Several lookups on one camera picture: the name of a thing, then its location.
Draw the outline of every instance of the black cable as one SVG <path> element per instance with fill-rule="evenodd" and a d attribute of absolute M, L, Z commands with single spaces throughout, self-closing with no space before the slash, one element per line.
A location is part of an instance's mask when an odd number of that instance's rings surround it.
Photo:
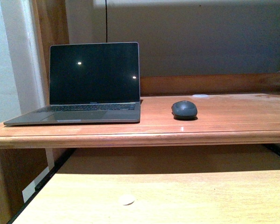
<path fill-rule="evenodd" d="M 108 43 L 108 10 L 107 10 L 107 0 L 105 0 L 105 10 L 106 10 L 106 43 Z"/>

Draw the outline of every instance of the white wall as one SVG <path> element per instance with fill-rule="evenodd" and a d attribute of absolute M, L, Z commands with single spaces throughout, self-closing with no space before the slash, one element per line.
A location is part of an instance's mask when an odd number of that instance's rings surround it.
<path fill-rule="evenodd" d="M 29 0 L 1 0 L 21 113 L 44 106 Z"/>
<path fill-rule="evenodd" d="M 105 41 L 105 1 L 68 0 L 71 43 Z M 108 41 L 140 43 L 142 76 L 280 70 L 280 0 L 108 0 Z"/>
<path fill-rule="evenodd" d="M 21 113 L 0 6 L 0 122 Z"/>

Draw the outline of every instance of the laptop screen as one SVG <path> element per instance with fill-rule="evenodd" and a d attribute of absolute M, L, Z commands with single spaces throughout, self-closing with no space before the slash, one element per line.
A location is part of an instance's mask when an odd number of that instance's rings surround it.
<path fill-rule="evenodd" d="M 54 45 L 50 48 L 50 104 L 140 101 L 136 42 Z"/>

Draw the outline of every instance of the computer mouse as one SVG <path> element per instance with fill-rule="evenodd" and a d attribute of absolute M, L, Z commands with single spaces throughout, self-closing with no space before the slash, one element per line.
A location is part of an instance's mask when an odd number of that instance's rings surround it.
<path fill-rule="evenodd" d="M 190 101 L 184 100 L 176 102 L 171 107 L 174 119 L 177 120 L 195 120 L 197 117 L 196 105 Z"/>

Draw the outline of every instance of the open laptop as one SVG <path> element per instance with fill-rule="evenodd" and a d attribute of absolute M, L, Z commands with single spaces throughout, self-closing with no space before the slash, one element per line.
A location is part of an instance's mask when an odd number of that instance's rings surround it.
<path fill-rule="evenodd" d="M 49 103 L 4 124 L 139 122 L 138 43 L 51 46 Z"/>

